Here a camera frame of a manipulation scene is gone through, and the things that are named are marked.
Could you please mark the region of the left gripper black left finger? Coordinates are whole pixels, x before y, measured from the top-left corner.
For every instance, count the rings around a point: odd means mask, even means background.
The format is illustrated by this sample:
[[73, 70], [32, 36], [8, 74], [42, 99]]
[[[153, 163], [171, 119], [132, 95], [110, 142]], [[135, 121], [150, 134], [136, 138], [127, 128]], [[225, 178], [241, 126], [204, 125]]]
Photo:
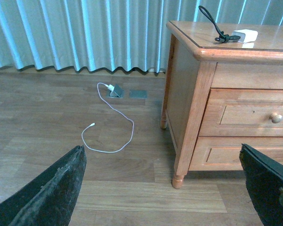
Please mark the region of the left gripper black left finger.
[[86, 168], [76, 146], [14, 195], [0, 203], [0, 226], [67, 226]]

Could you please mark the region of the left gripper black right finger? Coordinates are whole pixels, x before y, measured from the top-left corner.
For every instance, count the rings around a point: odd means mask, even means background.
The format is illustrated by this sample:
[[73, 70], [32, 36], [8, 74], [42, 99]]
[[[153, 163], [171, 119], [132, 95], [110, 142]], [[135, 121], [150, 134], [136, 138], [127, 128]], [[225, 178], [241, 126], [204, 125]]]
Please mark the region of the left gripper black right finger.
[[283, 226], [283, 165], [248, 144], [242, 144], [239, 158], [262, 224]]

